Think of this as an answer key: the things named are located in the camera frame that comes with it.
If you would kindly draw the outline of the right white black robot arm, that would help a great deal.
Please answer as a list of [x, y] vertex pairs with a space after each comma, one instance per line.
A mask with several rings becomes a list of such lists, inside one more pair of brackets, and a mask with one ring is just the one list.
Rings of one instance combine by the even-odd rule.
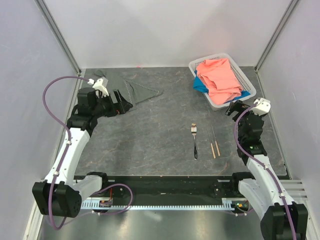
[[232, 118], [237, 154], [248, 172], [233, 173], [235, 181], [229, 191], [235, 197], [244, 196], [260, 219], [260, 230], [265, 240], [305, 240], [308, 210], [285, 190], [273, 170], [261, 141], [264, 116], [271, 109], [265, 98], [257, 98], [252, 105], [241, 100], [231, 102], [225, 114], [236, 112]]

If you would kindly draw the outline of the grey cloth napkin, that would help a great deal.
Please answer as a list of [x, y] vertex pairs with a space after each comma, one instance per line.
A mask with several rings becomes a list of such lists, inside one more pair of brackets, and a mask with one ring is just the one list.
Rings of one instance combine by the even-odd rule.
[[124, 99], [132, 104], [132, 111], [137, 108], [137, 104], [163, 93], [160, 88], [151, 87], [135, 80], [126, 80], [110, 70], [97, 69], [93, 75], [98, 79], [106, 78], [108, 80], [106, 88], [110, 91], [112, 99], [116, 98], [113, 90], [119, 90]]

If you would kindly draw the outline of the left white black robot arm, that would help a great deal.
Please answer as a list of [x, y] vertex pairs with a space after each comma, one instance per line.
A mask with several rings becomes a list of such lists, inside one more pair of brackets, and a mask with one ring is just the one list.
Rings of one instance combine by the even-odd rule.
[[74, 176], [98, 119], [123, 115], [133, 107], [118, 89], [113, 94], [116, 101], [93, 87], [78, 91], [77, 104], [66, 123], [62, 149], [44, 180], [35, 182], [32, 187], [42, 215], [74, 218], [87, 198], [95, 195], [104, 197], [109, 193], [108, 176], [104, 172], [91, 171], [79, 182], [74, 181]]

